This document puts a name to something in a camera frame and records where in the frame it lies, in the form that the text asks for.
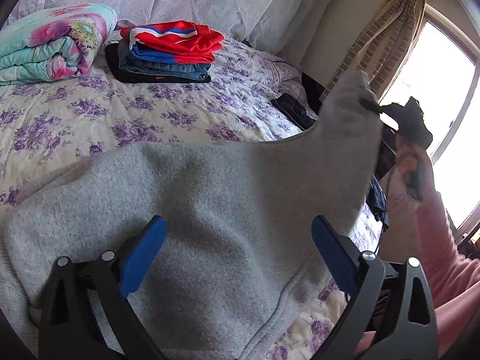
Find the right hand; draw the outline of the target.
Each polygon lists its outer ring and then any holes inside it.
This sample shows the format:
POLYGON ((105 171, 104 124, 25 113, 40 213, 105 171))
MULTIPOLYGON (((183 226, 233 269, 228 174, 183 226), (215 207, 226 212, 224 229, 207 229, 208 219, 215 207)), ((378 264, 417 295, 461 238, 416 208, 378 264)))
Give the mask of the right hand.
POLYGON ((435 197, 434 173, 431 159, 426 150, 397 135, 397 171, 401 175, 408 195, 420 205, 435 197))

